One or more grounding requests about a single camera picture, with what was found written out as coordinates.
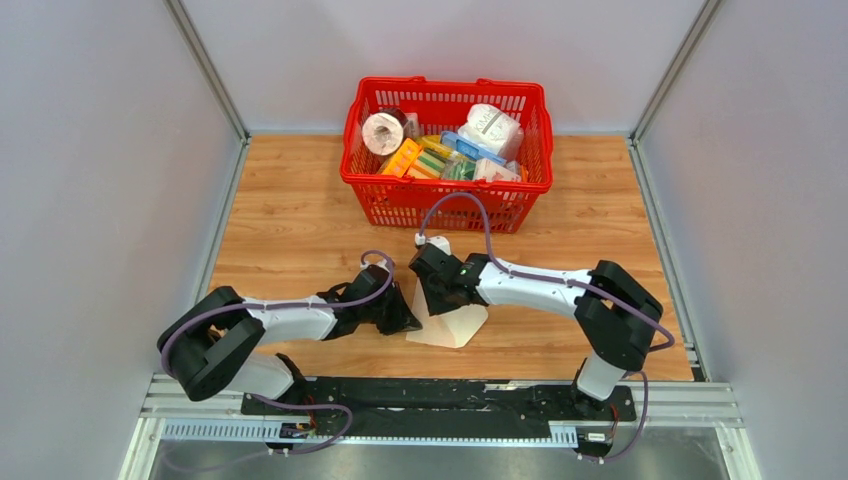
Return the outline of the cream paper envelope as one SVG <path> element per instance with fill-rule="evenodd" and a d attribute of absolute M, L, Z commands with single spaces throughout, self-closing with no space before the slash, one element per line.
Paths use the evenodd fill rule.
<path fill-rule="evenodd" d="M 409 342 L 431 346 L 463 348 L 489 317 L 486 307 L 463 306 L 441 315 L 430 315 L 420 281 L 416 282 L 411 311 L 422 328 L 406 334 Z"/>

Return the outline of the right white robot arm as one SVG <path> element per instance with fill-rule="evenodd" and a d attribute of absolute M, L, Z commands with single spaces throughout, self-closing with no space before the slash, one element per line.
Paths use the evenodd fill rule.
<path fill-rule="evenodd" d="M 616 384 L 642 370 L 656 350 L 661 303 L 619 264 L 601 260 L 592 269 L 551 270 L 506 262 L 488 253 L 465 259 L 426 243 L 409 263 L 423 288 L 429 314 L 478 305 L 520 306 L 577 322 L 591 346 L 570 392 L 573 410 L 592 419 L 605 411 Z"/>

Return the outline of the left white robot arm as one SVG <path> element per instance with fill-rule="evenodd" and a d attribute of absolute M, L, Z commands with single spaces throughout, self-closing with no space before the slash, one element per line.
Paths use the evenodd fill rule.
<path fill-rule="evenodd" d="M 218 287 L 169 326 L 156 347 L 164 370 L 190 400 L 232 390 L 265 398 L 290 415 L 304 405 L 305 377 L 288 356 L 260 354 L 257 347 L 334 340 L 362 324 L 383 335 L 422 327 L 385 264 L 365 266 L 352 281 L 299 300 L 268 303 Z"/>

